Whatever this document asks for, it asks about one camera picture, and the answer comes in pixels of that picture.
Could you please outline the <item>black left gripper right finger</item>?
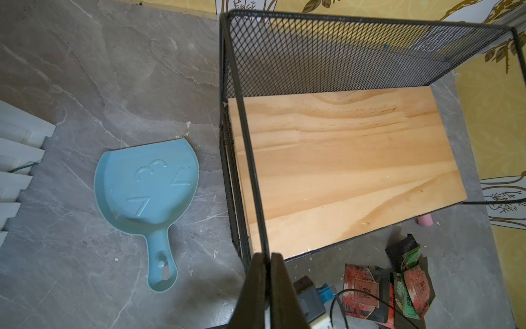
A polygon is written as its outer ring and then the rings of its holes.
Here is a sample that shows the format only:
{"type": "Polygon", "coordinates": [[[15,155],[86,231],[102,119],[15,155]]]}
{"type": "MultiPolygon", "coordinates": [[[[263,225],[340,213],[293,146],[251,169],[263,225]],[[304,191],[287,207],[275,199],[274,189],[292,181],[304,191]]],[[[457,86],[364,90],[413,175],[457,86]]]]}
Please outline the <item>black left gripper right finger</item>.
{"type": "Polygon", "coordinates": [[[270,262],[270,317],[271,328],[310,328],[279,253],[270,262]]]}

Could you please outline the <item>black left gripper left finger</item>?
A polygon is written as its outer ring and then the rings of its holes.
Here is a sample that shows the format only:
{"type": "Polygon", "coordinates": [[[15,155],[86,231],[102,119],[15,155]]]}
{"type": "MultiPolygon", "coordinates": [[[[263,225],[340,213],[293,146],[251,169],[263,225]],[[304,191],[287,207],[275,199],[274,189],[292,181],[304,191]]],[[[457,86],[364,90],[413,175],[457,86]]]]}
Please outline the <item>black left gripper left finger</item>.
{"type": "Polygon", "coordinates": [[[269,287],[268,260],[261,253],[254,254],[226,328],[265,328],[269,287]]]}

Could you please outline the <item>red black tea bag front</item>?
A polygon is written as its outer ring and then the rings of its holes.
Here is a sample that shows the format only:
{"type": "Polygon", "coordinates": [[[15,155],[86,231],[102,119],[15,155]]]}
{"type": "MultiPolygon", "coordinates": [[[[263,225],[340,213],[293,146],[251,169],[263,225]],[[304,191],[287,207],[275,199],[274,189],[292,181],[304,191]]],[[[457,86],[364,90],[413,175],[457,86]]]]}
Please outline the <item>red black tea bag front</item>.
{"type": "Polygon", "coordinates": [[[346,316],[386,324],[389,317],[390,272],[381,267],[346,264],[342,302],[346,316]]]}

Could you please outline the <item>small green tea bag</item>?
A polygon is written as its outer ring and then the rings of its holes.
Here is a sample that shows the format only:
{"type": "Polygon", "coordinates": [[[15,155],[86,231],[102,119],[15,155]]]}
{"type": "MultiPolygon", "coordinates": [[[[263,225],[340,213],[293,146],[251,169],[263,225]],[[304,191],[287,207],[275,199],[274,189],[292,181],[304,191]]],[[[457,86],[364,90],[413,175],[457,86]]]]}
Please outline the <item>small green tea bag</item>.
{"type": "Polygon", "coordinates": [[[387,256],[398,273],[417,266],[421,257],[421,247],[412,234],[385,249],[387,256]]]}

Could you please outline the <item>pink tea bag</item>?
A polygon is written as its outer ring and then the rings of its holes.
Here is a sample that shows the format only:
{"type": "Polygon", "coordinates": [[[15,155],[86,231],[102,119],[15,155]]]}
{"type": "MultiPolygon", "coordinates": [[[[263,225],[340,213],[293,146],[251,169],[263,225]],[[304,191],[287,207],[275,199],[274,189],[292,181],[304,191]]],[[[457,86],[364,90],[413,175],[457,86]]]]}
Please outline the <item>pink tea bag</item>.
{"type": "Polygon", "coordinates": [[[420,265],[416,265],[404,272],[404,281],[416,314],[424,320],[433,299],[427,272],[420,265]]]}

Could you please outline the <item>green grape oolong tea bag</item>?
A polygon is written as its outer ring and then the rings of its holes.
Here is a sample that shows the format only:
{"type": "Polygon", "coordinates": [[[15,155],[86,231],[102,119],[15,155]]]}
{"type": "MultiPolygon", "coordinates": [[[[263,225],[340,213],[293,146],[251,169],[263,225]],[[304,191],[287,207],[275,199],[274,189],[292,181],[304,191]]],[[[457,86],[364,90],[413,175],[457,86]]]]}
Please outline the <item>green grape oolong tea bag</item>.
{"type": "Polygon", "coordinates": [[[405,285],[404,276],[400,273],[394,273],[394,294],[397,306],[401,309],[405,317],[410,319],[420,319],[416,312],[412,300],[409,296],[408,289],[405,285]]]}

